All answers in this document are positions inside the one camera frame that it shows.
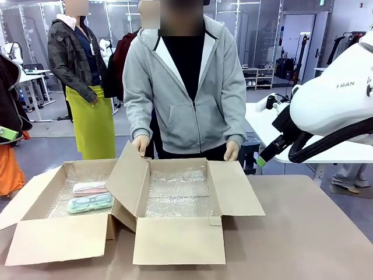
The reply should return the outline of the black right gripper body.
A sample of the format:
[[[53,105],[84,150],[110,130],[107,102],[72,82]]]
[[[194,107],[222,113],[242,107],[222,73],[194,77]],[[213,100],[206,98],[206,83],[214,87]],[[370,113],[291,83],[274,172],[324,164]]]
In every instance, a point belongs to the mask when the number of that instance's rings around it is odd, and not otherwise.
[[[266,162],[272,160],[276,155],[281,154],[288,147],[288,140],[284,135],[279,135],[260,154]]]

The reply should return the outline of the person's left hand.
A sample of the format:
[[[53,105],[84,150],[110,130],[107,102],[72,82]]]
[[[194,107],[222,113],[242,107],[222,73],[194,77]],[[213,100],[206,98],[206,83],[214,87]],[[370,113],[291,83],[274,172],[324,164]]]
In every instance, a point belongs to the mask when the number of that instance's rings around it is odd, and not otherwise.
[[[224,154],[224,160],[226,162],[237,160],[239,149],[240,149],[240,146],[236,143],[236,141],[233,141],[233,140],[227,141],[226,152]]]

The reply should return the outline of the person's right hand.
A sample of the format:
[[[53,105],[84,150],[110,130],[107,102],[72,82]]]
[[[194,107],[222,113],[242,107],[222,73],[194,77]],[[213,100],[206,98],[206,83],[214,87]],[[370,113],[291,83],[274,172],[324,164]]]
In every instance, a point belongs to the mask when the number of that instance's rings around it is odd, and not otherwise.
[[[146,135],[138,135],[133,141],[132,145],[137,149],[141,157],[145,157],[146,148],[148,147],[150,139]]]

